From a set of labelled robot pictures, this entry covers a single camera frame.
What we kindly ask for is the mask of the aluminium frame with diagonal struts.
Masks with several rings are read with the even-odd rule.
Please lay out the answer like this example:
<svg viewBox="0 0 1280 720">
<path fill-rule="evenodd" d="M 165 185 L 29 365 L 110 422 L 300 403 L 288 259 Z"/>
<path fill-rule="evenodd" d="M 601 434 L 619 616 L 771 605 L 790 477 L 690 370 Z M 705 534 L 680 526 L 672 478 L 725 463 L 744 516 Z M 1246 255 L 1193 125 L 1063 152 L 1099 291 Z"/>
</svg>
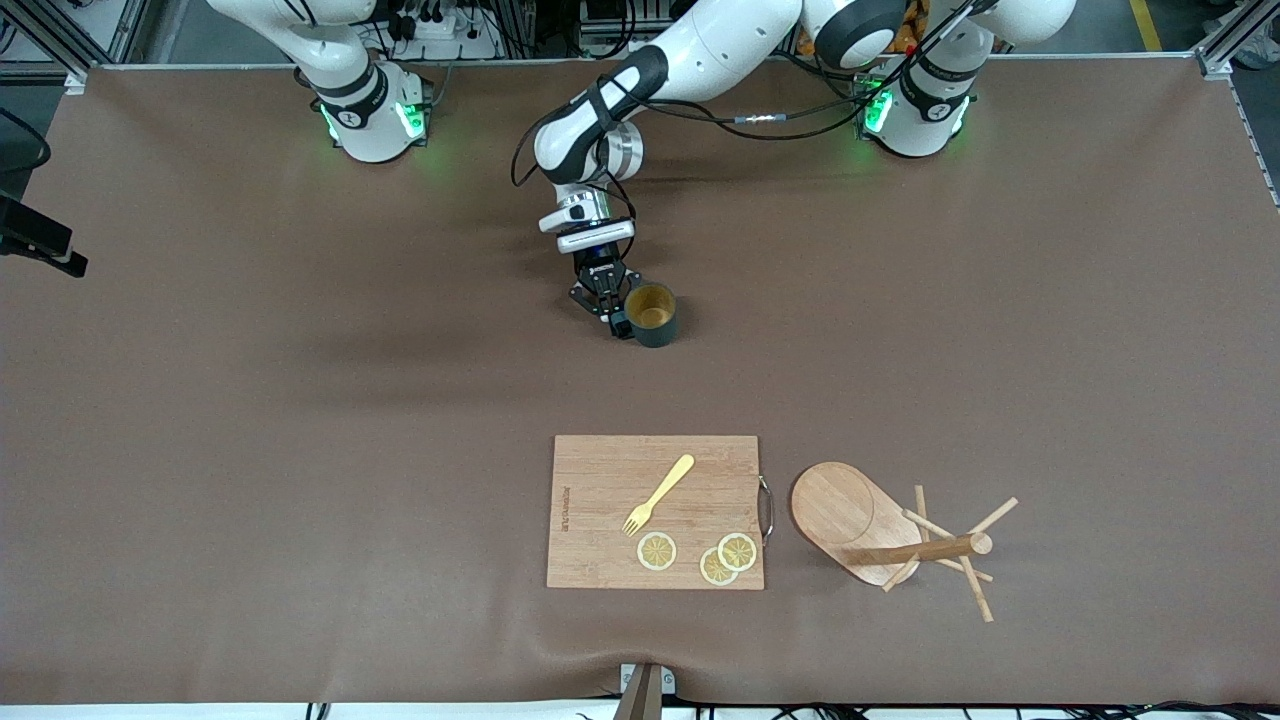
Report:
<svg viewBox="0 0 1280 720">
<path fill-rule="evenodd" d="M 90 70 L 140 46 L 156 0 L 0 0 L 0 85 L 82 94 Z"/>
</svg>

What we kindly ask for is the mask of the aluminium frame corner post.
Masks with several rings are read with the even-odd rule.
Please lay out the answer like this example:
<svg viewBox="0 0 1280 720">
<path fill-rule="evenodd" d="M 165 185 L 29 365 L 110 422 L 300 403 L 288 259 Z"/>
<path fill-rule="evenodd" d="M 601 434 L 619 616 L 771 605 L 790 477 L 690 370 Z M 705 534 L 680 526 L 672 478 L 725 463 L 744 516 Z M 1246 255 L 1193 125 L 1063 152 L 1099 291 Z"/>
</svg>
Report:
<svg viewBox="0 0 1280 720">
<path fill-rule="evenodd" d="M 1280 65 L 1280 0 L 1213 0 L 1213 4 L 1228 10 L 1203 24 L 1206 36 L 1196 46 L 1206 77 Z"/>
</svg>

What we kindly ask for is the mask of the wooden cutting board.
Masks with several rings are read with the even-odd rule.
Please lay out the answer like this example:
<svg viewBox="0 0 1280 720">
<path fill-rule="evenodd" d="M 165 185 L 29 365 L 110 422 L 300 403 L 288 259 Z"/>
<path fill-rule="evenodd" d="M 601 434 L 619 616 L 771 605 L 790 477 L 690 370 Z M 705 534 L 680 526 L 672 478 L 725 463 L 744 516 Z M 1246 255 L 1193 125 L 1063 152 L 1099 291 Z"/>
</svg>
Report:
<svg viewBox="0 0 1280 720">
<path fill-rule="evenodd" d="M 690 473 L 654 507 L 635 536 L 628 514 L 690 454 Z M 765 585 L 760 443 L 754 436 L 557 436 L 550 474 L 547 584 L 563 589 L 762 591 Z M 678 557 L 649 571 L 637 542 L 654 530 L 675 539 Z M 730 533 L 751 536 L 756 564 L 726 587 L 707 583 L 701 555 Z"/>
</svg>

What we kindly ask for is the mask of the yellow plastic fork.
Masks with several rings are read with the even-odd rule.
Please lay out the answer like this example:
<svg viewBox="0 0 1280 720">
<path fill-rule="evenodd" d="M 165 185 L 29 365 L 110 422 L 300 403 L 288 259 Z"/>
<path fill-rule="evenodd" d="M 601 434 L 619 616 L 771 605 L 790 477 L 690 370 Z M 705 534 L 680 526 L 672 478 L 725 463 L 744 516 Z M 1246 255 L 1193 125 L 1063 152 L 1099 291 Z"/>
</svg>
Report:
<svg viewBox="0 0 1280 720">
<path fill-rule="evenodd" d="M 695 461 L 695 457 L 690 454 L 685 454 L 675 461 L 671 469 L 666 473 L 664 478 L 660 480 L 659 486 L 626 518 L 626 521 L 623 523 L 623 534 L 626 537 L 635 536 L 648 524 L 654 507 L 690 473 Z"/>
</svg>

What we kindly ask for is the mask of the dark green cup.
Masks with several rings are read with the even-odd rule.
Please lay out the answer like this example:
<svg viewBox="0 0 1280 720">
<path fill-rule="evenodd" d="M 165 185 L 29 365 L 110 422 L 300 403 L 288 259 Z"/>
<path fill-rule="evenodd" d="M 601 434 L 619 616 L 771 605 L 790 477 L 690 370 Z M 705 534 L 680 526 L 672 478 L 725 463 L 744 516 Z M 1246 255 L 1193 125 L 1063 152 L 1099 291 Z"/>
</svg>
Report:
<svg viewBox="0 0 1280 720">
<path fill-rule="evenodd" d="M 646 348 L 671 345 L 678 333 L 678 304 L 675 292 L 660 283 L 634 287 L 625 301 L 632 323 L 632 341 Z"/>
</svg>

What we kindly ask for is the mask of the black and white electronics rack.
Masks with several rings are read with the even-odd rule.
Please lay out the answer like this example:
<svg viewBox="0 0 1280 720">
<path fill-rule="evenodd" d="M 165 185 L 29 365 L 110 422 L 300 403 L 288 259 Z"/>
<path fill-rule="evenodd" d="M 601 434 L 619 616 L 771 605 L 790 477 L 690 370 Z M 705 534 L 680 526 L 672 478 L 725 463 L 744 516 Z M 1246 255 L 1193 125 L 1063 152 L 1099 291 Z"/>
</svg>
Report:
<svg viewBox="0 0 1280 720">
<path fill-rule="evenodd" d="M 567 45 L 585 58 L 625 55 L 654 40 L 680 19 L 695 0 L 570 0 Z"/>
</svg>

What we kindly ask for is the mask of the brown table cover mat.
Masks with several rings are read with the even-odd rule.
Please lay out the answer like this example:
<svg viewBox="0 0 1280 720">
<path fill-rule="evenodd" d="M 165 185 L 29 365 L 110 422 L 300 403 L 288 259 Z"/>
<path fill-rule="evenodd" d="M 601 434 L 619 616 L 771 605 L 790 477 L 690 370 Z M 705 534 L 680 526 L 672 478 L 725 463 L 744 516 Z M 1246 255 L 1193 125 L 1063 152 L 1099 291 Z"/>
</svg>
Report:
<svg viewBox="0 0 1280 720">
<path fill-rule="evenodd" d="M 461 67 L 370 167 L 288 70 L 100 70 L 0 260 L 0 703 L 511 701 L 666 664 L 713 703 L 1280 705 L 1280 211 L 1180 58 L 996 60 L 961 135 L 753 142 L 654 113 L 613 340 L 509 183 L 602 73 Z M 763 591 L 545 584 L 559 434 L 755 436 L 964 530 L 890 593 L 786 514 Z"/>
</svg>

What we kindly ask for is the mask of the white power strip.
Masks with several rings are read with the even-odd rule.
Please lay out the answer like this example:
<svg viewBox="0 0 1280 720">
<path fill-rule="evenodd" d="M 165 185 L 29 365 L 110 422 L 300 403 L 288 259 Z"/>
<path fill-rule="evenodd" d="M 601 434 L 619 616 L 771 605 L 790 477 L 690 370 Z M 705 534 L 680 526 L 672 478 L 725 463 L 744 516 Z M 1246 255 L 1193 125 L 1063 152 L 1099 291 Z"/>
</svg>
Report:
<svg viewBox="0 0 1280 720">
<path fill-rule="evenodd" d="M 506 59 L 494 13 L 477 0 L 383 0 L 381 36 L 402 61 Z"/>
</svg>

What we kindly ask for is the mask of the wooden cup rack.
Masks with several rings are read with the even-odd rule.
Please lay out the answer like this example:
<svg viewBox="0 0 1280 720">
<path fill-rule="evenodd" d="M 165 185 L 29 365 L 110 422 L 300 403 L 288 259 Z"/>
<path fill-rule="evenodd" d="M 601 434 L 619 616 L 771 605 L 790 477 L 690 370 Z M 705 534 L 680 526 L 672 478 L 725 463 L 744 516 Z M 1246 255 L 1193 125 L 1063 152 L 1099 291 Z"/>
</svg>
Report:
<svg viewBox="0 0 1280 720">
<path fill-rule="evenodd" d="M 790 512 L 800 534 L 855 579 L 891 592 L 922 566 L 936 564 L 961 573 L 980 618 L 995 615 L 973 559 L 993 548 L 989 529 L 1019 501 L 1015 497 L 964 533 L 951 533 L 927 516 L 924 489 L 915 488 L 915 509 L 906 509 L 867 474 L 845 462 L 808 468 L 790 495 Z"/>
</svg>

